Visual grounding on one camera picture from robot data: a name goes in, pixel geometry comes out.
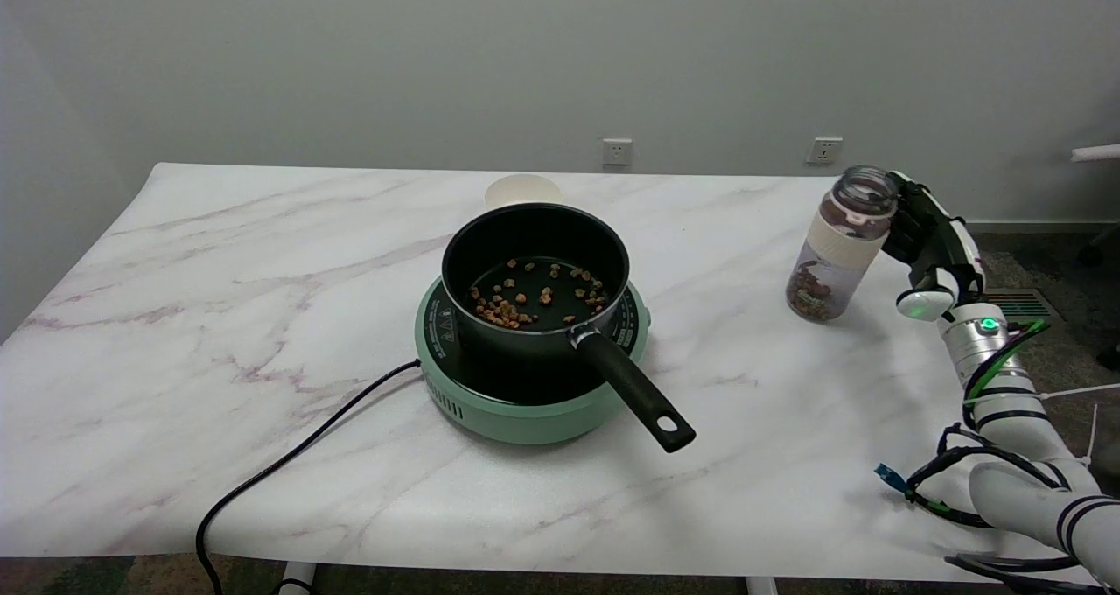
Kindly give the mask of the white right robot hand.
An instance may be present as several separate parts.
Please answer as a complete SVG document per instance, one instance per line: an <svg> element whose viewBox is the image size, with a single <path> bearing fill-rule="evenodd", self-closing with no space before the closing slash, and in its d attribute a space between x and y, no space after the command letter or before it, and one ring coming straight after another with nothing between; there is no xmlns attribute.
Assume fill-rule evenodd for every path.
<svg viewBox="0 0 1120 595"><path fill-rule="evenodd" d="M909 289L896 298L900 316L953 320L953 309L984 303L983 260L965 221L949 215L927 185L903 171L885 176L899 199L881 252L909 268Z"/></svg>

